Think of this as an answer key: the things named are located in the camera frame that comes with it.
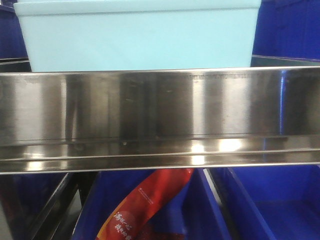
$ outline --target storage bin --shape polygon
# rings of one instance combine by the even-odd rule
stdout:
[[[13,8],[0,5],[0,59],[26,57],[21,28]]]
[[[263,0],[253,54],[320,59],[320,1]]]
[[[64,173],[43,173],[14,176],[27,224],[40,213],[64,175]]]
[[[72,240],[95,239],[117,205],[151,173],[151,170],[101,172],[80,214]],[[189,184],[150,222],[156,232],[185,234],[186,240],[231,240],[202,169],[194,171]]]
[[[31,68],[249,67],[261,0],[20,0]]]
[[[246,240],[320,239],[319,166],[211,169]]]

